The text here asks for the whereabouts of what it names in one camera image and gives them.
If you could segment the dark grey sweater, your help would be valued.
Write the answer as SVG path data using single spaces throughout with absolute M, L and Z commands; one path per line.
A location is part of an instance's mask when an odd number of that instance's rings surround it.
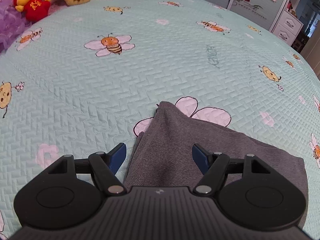
M 124 184 L 187 186 L 213 198 L 230 220 L 262 231 L 302 225 L 308 209 L 302 158 L 169 102 L 137 132 Z

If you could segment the mint green bee bedspread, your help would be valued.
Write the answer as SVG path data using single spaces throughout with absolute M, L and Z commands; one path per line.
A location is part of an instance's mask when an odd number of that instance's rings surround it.
M 133 148 L 161 101 L 220 116 L 229 128 L 304 159 L 304 231 L 319 237 L 319 79 L 292 48 L 203 0 L 91 0 L 32 25 L 1 53 L 1 236 L 20 228 L 17 192 L 63 154 Z

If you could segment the white drawer cabinet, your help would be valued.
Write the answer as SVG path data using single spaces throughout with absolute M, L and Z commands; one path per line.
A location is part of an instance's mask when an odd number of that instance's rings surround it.
M 283 10 L 271 33 L 291 46 L 303 27 L 303 23 L 290 12 Z

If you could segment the red plush toy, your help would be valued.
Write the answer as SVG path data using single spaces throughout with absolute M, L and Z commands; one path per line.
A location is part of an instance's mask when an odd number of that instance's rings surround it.
M 51 0 L 13 0 L 14 7 L 31 23 L 48 16 Z

